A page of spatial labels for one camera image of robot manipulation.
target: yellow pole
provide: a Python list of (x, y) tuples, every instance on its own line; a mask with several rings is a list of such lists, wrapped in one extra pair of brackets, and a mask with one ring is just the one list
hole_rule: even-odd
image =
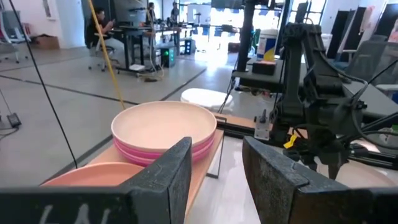
[(120, 104), (122, 106), (122, 109), (125, 110), (126, 107), (124, 106), (124, 102), (123, 102), (123, 99), (122, 99), (121, 91), (119, 89), (118, 81), (117, 81), (116, 77), (114, 76), (114, 72), (113, 72), (113, 69), (112, 69), (111, 61), (109, 59), (108, 51), (106, 50), (104, 36), (103, 36), (103, 34), (101, 32), (100, 24), (98, 23), (98, 19), (97, 19), (97, 15), (95, 13), (95, 10), (94, 10), (93, 2), (91, 0), (87, 0), (87, 1), (88, 1), (88, 4), (90, 5), (91, 15), (93, 16), (93, 19), (94, 19), (94, 22), (95, 22), (95, 26), (97, 28), (97, 32), (98, 32), (98, 35), (99, 35), (99, 41), (101, 41), (102, 51), (103, 51), (104, 56), (105, 56), (105, 60), (106, 60), (107, 66), (108, 66), (108, 70), (109, 70), (109, 72), (111, 74), (111, 77), (112, 77), (112, 81), (113, 81), (114, 88), (116, 90), (116, 94), (118, 95), (118, 98), (119, 98)]

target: office chair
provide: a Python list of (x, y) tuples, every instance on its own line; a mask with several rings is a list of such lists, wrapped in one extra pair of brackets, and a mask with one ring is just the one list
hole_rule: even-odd
[[(85, 19), (85, 35), (86, 35), (86, 30), (88, 27), (88, 24), (90, 23), (90, 19)], [(98, 66), (101, 67), (101, 71), (105, 72), (105, 68), (106, 68), (106, 61), (104, 58), (104, 53), (101, 47), (101, 41), (98, 41), (98, 43), (94, 46), (92, 45), (92, 43), (88, 43), (86, 42), (86, 47), (88, 50), (90, 50), (90, 56), (91, 57), (96, 57), (96, 58), (101, 58), (100, 63), (98, 64)], [(110, 46), (105, 46), (106, 47), (106, 51), (108, 52), (109, 55), (109, 59), (112, 60), (112, 55), (115, 51), (115, 49), (113, 47)], [(93, 67), (91, 65), (88, 66), (88, 69), (91, 70)]]
[(30, 41), (25, 31), (20, 29), (14, 12), (0, 11), (0, 54), (15, 54), (16, 63), (19, 63), (19, 49), (17, 46), (25, 42), (22, 34), (25, 34), (28, 41)]

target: gray floor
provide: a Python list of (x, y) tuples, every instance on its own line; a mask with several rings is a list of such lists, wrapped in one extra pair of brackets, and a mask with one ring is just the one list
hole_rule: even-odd
[[(110, 142), (99, 142), (109, 137), (112, 119), (121, 110), (112, 79), (108, 72), (101, 72), (96, 66), (88, 70), (88, 65), (96, 62), (88, 56), (86, 49), (34, 49), (34, 55), (73, 153), (80, 157), (96, 149), (93, 155), (80, 161), (83, 165), (110, 145)], [(117, 75), (123, 98), (130, 102), (126, 106), (179, 100), (181, 93), (188, 88), (226, 91), (235, 60), (231, 57), (236, 58), (236, 55), (217, 57), (211, 54), (207, 60), (202, 60), (206, 58), (203, 55), (198, 57), (197, 61), (192, 56), (179, 57), (176, 66), (165, 69), (161, 82), (144, 83), (128, 73)], [(39, 185), (72, 162), (61, 129), (39, 83), (31, 59), (16, 64), (10, 57), (0, 63), (0, 90), (12, 112), (16, 112), (22, 121), (17, 133), (0, 141), (0, 187)], [(233, 92), (232, 96), (232, 114), (236, 116), (251, 119), (265, 105), (262, 98), (246, 93)], [(0, 128), (9, 127), (5, 117), (7, 107), (1, 99), (0, 112), (3, 120)], [(6, 130), (0, 131), (0, 134), (6, 133)], [(233, 176), (243, 175), (240, 150), (240, 140), (226, 140), (220, 180), (205, 180), (188, 223), (258, 223), (246, 182), (235, 184), (235, 190), (244, 192), (239, 197), (228, 195), (234, 186), (226, 183), (235, 182)], [(209, 189), (217, 189), (219, 194), (213, 198), (208, 195)], [(214, 204), (207, 206), (213, 199)], [(229, 209), (241, 209), (240, 205), (234, 207), (229, 202), (240, 201), (244, 202), (243, 212), (236, 211), (236, 217), (226, 216)]]

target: yellow tag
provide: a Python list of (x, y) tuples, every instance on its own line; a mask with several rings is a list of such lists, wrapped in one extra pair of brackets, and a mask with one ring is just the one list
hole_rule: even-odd
[(292, 137), (290, 137), (290, 141), (288, 141), (287, 143), (284, 144), (284, 147), (285, 147), (286, 149), (292, 147), (293, 144), (294, 144), (294, 141), (296, 141), (296, 139), (297, 139), (297, 135), (296, 135), (296, 134), (293, 134)]

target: cardboard box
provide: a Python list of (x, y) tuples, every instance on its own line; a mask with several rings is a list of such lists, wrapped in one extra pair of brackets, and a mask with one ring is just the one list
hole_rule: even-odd
[(52, 37), (48, 35), (41, 35), (34, 39), (34, 46), (38, 49), (53, 50), (59, 49), (60, 44), (58, 37)]

